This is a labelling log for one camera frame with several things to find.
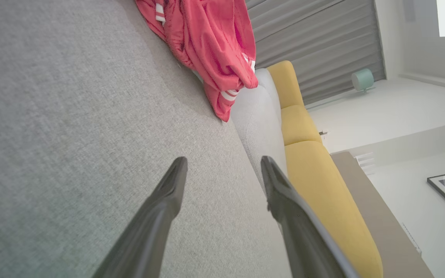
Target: yellow cushion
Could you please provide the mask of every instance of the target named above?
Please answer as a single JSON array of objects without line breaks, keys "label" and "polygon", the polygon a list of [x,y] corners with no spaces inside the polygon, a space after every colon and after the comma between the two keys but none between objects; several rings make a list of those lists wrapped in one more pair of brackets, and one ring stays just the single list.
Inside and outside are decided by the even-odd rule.
[{"label": "yellow cushion", "polygon": [[358,273],[363,278],[381,278],[382,261],[375,242],[324,146],[303,141],[286,146],[285,151],[291,184]]},{"label": "yellow cushion", "polygon": [[314,121],[303,105],[292,105],[281,109],[284,146],[301,141],[322,143]]},{"label": "yellow cushion", "polygon": [[302,92],[298,86],[295,69],[290,61],[282,61],[267,68],[276,85],[281,109],[303,104]]}]

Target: wall baseboard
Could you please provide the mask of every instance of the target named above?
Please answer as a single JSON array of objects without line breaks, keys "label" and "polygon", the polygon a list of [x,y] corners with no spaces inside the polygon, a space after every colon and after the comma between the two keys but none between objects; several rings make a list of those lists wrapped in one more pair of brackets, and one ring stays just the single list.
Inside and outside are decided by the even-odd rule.
[{"label": "wall baseboard", "polygon": [[416,81],[421,81],[424,83],[445,87],[445,78],[434,77],[424,74],[416,74],[416,73],[401,73],[399,77],[408,78]]},{"label": "wall baseboard", "polygon": [[307,104],[307,105],[305,105],[305,108],[309,112],[315,111],[315,110],[319,109],[319,107],[320,108],[324,108],[324,107],[329,106],[329,105],[337,104],[338,100],[344,100],[346,97],[350,97],[351,95],[354,95],[355,93],[358,93],[357,90],[352,89],[352,90],[349,90],[347,92],[340,93],[339,95],[334,95],[334,96],[328,97],[328,98],[326,98],[324,100],[319,100],[318,102]]}]

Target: gray sofa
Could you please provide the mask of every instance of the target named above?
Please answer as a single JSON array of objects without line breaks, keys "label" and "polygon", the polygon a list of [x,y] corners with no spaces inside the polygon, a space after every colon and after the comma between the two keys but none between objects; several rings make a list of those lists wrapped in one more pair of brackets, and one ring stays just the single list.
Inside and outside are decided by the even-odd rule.
[{"label": "gray sofa", "polygon": [[133,0],[0,1],[0,277],[91,276],[178,156],[161,276],[291,276],[245,148]]}]

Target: red jacket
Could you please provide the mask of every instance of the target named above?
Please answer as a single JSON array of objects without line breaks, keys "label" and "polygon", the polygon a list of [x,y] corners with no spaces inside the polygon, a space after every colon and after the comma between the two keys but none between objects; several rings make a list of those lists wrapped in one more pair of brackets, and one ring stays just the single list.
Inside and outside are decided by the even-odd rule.
[{"label": "red jacket", "polygon": [[149,27],[204,80],[216,115],[229,120],[242,87],[255,88],[255,39],[244,0],[136,0]]}]

